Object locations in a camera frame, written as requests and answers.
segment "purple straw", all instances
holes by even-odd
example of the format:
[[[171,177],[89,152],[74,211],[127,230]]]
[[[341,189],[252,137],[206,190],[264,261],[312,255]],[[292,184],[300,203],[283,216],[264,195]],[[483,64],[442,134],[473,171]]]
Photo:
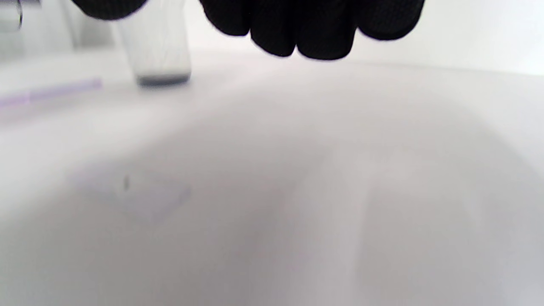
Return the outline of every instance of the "purple straw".
[[[30,104],[39,100],[51,99],[54,97],[100,88],[102,88],[102,80],[99,78],[93,78],[74,83],[55,85],[47,88],[30,89],[22,93],[0,96],[0,108],[13,105]]]

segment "black glove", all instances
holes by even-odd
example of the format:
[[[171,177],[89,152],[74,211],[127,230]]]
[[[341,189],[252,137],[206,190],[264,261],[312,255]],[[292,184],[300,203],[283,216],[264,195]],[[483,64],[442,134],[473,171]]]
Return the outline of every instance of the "black glove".
[[[146,0],[73,0],[87,15],[119,19]],[[315,59],[338,59],[351,51],[357,27],[380,40],[399,39],[416,26],[424,0],[200,0],[220,31],[243,36],[277,56],[295,45]]]

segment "finger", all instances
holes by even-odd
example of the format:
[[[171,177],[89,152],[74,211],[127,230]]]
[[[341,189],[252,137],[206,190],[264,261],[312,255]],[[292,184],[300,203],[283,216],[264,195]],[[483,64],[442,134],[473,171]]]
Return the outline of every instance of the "finger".
[[[254,0],[251,39],[265,51],[290,56],[295,50],[293,0]]]
[[[102,20],[124,18],[140,9],[147,0],[73,0],[87,16]]]
[[[356,24],[348,0],[299,0],[296,45],[303,55],[315,59],[339,59],[349,54]]]
[[[425,0],[355,0],[359,29],[380,40],[399,39],[411,32]]]
[[[200,0],[210,22],[228,35],[244,36],[249,32],[246,0]]]

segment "sink basin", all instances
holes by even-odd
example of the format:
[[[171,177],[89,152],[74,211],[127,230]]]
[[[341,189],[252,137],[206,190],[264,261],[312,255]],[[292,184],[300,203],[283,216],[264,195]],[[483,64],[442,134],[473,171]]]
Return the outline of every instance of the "sink basin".
[[[544,78],[194,62],[0,110],[1,305],[544,304]],[[190,194],[139,218],[103,160]]]

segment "clear glass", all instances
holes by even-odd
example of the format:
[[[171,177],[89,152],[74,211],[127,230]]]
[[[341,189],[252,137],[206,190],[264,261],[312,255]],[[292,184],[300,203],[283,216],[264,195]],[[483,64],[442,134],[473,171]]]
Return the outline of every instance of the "clear glass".
[[[191,63],[183,12],[185,0],[148,0],[118,22],[121,39],[142,86],[181,84]]]

